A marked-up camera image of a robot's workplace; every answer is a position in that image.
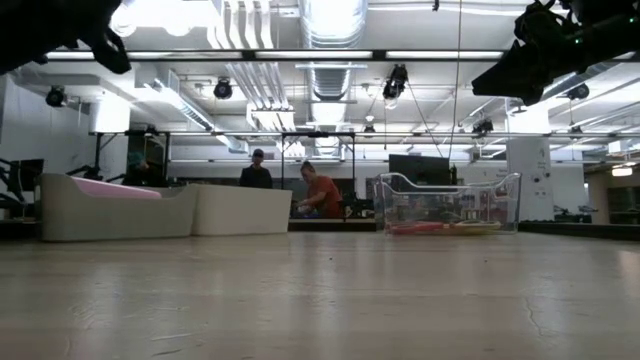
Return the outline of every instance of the red shirt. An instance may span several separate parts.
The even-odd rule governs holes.
[[[316,181],[309,185],[307,199],[312,198],[321,192],[326,193],[324,200],[313,205],[320,215],[322,217],[332,219],[342,218],[342,207],[340,206],[342,196],[340,195],[340,191],[338,191],[336,184],[333,183],[333,180],[331,180],[330,177],[318,176]]]

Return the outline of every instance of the person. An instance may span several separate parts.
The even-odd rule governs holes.
[[[162,171],[150,165],[142,154],[129,154],[129,164],[122,185],[167,187],[167,180],[162,176]]]
[[[242,169],[240,186],[259,189],[273,189],[273,179],[269,170],[262,167],[264,151],[256,149],[251,157],[251,166]]]
[[[342,218],[342,195],[333,180],[328,176],[318,175],[309,161],[300,168],[302,179],[309,185],[307,199],[298,203],[302,210],[315,208],[323,218]]]

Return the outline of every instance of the floor crack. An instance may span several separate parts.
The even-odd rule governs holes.
[[[538,331],[538,336],[544,337],[544,334],[542,333],[542,328],[540,327],[540,325],[538,325],[538,322],[533,317],[533,309],[531,308],[531,304],[529,303],[529,298],[526,297],[526,296],[524,298],[524,304],[525,304],[525,307],[527,308],[527,310],[529,311],[529,322],[531,322],[531,324]]]

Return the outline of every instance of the pink foam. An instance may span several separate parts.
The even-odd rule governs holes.
[[[101,181],[73,178],[80,190],[94,197],[126,198],[126,199],[161,199],[160,193],[129,186],[109,184]]]

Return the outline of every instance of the clear plastic bin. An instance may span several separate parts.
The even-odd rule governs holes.
[[[486,235],[518,230],[520,174],[465,186],[420,186],[404,175],[378,175],[378,229],[391,235]]]

